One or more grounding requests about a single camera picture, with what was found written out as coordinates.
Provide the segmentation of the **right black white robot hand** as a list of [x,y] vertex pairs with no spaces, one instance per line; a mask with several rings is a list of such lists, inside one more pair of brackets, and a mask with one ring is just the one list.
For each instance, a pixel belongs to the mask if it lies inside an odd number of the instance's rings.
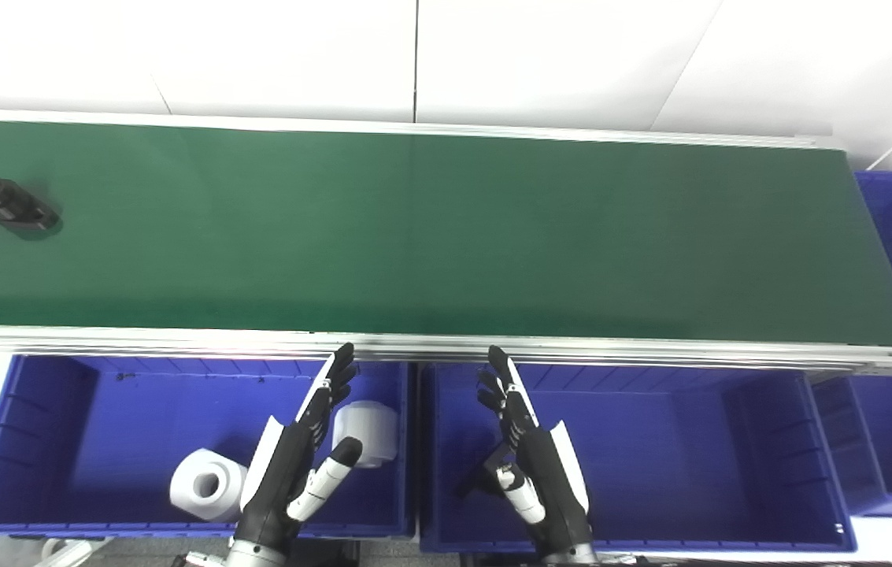
[[540,427],[515,362],[499,346],[488,349],[490,370],[480,370],[478,401],[495,413],[512,460],[493,475],[516,510],[544,564],[594,564],[594,537],[581,464],[567,426]]

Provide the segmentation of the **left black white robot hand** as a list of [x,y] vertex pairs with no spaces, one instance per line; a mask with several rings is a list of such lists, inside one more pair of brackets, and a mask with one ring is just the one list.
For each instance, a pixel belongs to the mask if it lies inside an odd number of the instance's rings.
[[358,463],[364,445],[346,435],[313,467],[331,414],[350,393],[356,371],[354,344],[344,343],[313,378],[294,420],[267,424],[246,477],[226,566],[283,566],[301,526]]

